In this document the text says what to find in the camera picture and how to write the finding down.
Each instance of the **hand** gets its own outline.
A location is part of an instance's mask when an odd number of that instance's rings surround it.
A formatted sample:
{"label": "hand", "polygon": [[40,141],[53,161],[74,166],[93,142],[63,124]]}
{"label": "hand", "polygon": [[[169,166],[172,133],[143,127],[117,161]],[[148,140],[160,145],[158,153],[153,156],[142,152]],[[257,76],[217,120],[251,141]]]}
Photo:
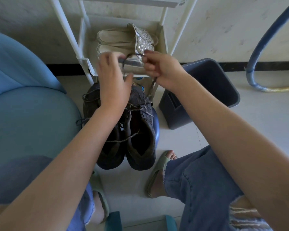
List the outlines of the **hand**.
{"label": "hand", "polygon": [[126,56],[119,52],[101,54],[97,74],[100,82],[101,107],[110,108],[120,117],[131,94],[133,75],[129,74],[124,81],[118,58]]}
{"label": "hand", "polygon": [[163,88],[174,92],[182,76],[190,76],[177,59],[157,51],[145,50],[142,61],[147,75],[157,77],[156,82]]}

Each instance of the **blue hose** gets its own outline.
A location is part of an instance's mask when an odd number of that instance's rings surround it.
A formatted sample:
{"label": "blue hose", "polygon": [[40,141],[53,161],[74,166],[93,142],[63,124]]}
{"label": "blue hose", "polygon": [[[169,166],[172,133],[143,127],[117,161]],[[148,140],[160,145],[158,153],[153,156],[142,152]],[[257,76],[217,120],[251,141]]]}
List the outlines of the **blue hose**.
{"label": "blue hose", "polygon": [[259,41],[255,50],[250,56],[248,64],[245,68],[246,70],[246,78],[248,83],[254,88],[264,91],[264,92],[281,92],[281,91],[289,91],[289,87],[264,87],[258,84],[254,79],[254,71],[256,63],[259,60],[259,57],[262,51],[265,49],[268,42],[274,37],[274,35],[281,29],[282,26],[289,20],[289,6],[287,9],[275,20],[275,22],[270,26],[270,28],[266,31],[264,36]]}

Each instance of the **white storage cart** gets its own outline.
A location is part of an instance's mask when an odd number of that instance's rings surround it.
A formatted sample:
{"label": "white storage cart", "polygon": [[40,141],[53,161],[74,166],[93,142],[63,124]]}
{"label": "white storage cart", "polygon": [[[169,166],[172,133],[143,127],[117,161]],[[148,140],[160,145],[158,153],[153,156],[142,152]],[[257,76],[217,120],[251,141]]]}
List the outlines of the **white storage cart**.
{"label": "white storage cart", "polygon": [[[75,51],[76,57],[83,68],[86,77],[89,80],[91,85],[94,84],[94,81],[97,79],[97,73],[95,69],[96,62],[98,60],[96,48],[98,42],[96,40],[96,34],[98,31],[103,29],[115,28],[115,27],[126,27],[128,23],[134,23],[137,27],[146,29],[149,33],[153,33],[158,36],[159,42],[155,46],[155,50],[161,53],[173,54],[177,43],[182,35],[182,32],[185,28],[185,25],[193,11],[193,8],[197,0],[186,0],[184,5],[185,11],[182,15],[182,18],[179,22],[178,29],[174,35],[173,43],[171,44],[170,49],[168,50],[166,32],[163,27],[168,8],[174,8],[178,6],[184,0],[88,0],[88,1],[102,1],[102,2],[112,2],[112,3],[128,3],[128,4],[141,4],[141,5],[150,5],[150,6],[159,6],[163,7],[162,16],[160,21],[147,21],[147,20],[135,20],[135,19],[125,19],[125,18],[116,18],[116,17],[102,17],[98,15],[87,15],[83,0],[77,0],[79,8],[82,13],[82,18],[80,21],[80,30],[78,42],[75,39],[71,27],[66,19],[64,11],[61,7],[59,0],[50,0],[51,4],[54,7],[56,15],[59,18],[59,21]],[[151,94],[148,94],[150,86],[152,84],[152,79],[144,75],[134,75],[134,77],[147,77],[142,80],[137,81],[140,83],[152,100],[154,93],[157,89],[157,84],[154,85],[154,88],[151,91]]]}

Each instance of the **black baseboard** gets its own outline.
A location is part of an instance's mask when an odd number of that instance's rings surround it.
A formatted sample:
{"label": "black baseboard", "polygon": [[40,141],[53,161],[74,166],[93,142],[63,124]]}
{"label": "black baseboard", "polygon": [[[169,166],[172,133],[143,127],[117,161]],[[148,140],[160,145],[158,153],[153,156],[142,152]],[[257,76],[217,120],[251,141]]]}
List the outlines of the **black baseboard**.
{"label": "black baseboard", "polygon": [[[247,66],[247,62],[219,62],[219,64],[225,72],[245,71],[244,68]],[[85,75],[79,64],[48,64],[47,67],[55,76]],[[289,70],[289,62],[258,62],[255,70]]]}

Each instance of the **black plastic bin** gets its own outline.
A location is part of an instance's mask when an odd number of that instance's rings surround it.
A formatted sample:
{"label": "black plastic bin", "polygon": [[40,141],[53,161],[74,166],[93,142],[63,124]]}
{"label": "black plastic bin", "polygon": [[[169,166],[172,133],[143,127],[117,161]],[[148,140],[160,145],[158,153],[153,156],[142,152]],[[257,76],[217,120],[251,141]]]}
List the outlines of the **black plastic bin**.
{"label": "black plastic bin", "polygon": [[[183,68],[224,105],[231,108],[239,104],[238,91],[215,60],[206,58],[185,64]],[[192,122],[180,101],[168,90],[165,90],[159,108],[171,130]]]}

